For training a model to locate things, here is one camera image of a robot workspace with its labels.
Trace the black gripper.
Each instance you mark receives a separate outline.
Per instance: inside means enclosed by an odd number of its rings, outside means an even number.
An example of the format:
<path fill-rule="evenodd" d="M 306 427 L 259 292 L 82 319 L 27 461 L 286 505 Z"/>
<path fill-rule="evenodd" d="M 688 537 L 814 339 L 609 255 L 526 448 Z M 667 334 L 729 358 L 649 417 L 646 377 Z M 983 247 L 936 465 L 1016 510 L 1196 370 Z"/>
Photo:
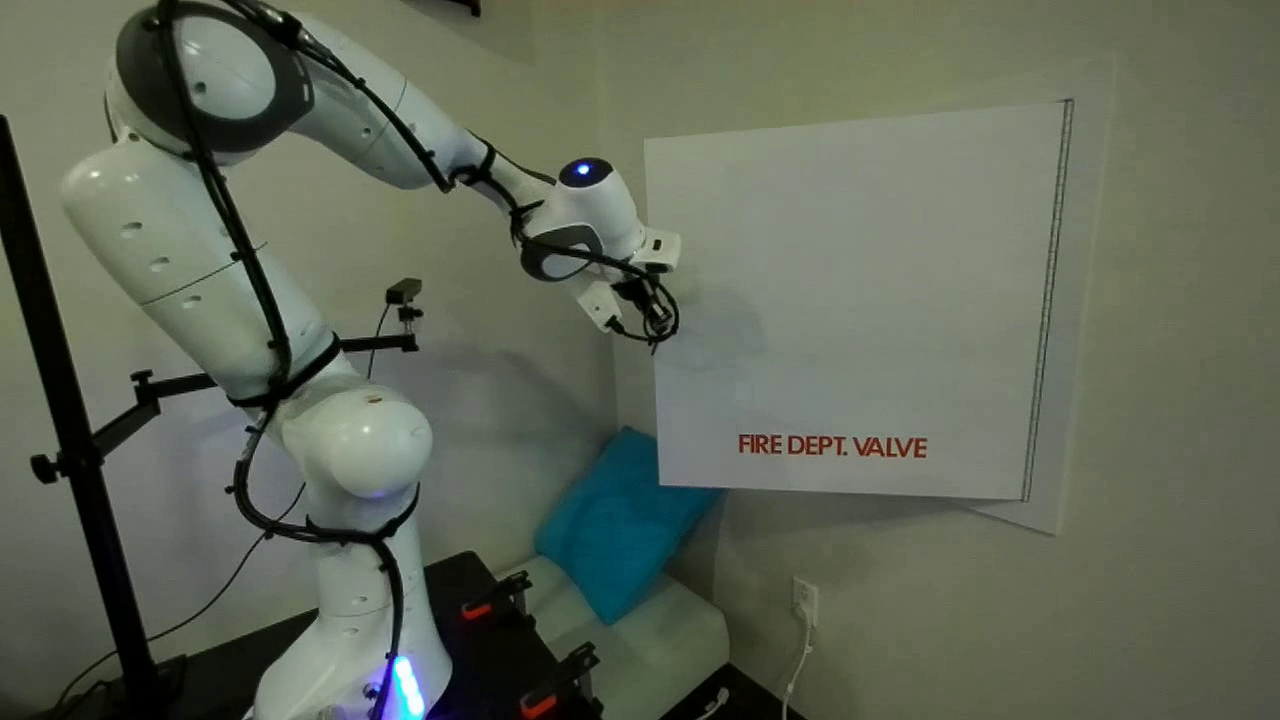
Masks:
<path fill-rule="evenodd" d="M 659 347 L 680 330 L 680 305 L 667 285 L 649 267 L 587 273 L 577 305 L 584 315 L 620 339 Z"/>

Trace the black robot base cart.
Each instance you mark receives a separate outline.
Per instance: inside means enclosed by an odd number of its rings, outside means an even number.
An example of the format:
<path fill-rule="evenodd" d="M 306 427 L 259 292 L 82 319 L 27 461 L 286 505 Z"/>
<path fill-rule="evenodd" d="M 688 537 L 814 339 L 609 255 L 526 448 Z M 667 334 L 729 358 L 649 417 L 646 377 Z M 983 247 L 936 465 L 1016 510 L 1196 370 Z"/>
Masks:
<path fill-rule="evenodd" d="M 494 574 L 475 553 L 425 567 L 451 680 L 436 703 L 425 671 L 398 666 L 389 720 L 605 720 L 591 688 L 596 647 L 554 652 L 532 617 L 526 572 Z M 259 671 L 306 632 L 307 611 L 177 663 L 164 720 L 244 720 Z"/>

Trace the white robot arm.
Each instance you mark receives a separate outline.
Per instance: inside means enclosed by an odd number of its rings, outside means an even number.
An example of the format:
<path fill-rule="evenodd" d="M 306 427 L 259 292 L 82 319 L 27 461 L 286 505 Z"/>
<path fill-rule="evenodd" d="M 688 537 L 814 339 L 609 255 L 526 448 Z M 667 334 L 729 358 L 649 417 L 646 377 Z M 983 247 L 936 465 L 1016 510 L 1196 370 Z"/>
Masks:
<path fill-rule="evenodd" d="M 434 423 L 373 382 L 258 239 L 223 167 L 297 131 L 398 189 L 474 189 L 509 217 L 529 274 L 618 334 L 680 329 L 680 239 L 642 218 L 620 170 L 545 177 L 318 17 L 272 0 L 158 0 L 117 34 L 121 136 L 73 167 L 64 210 L 117 285 L 280 441 L 306 476 L 291 539 L 321 611 L 259 675 L 250 720 L 425 720 L 451 656 L 425 588 L 417 505 Z"/>

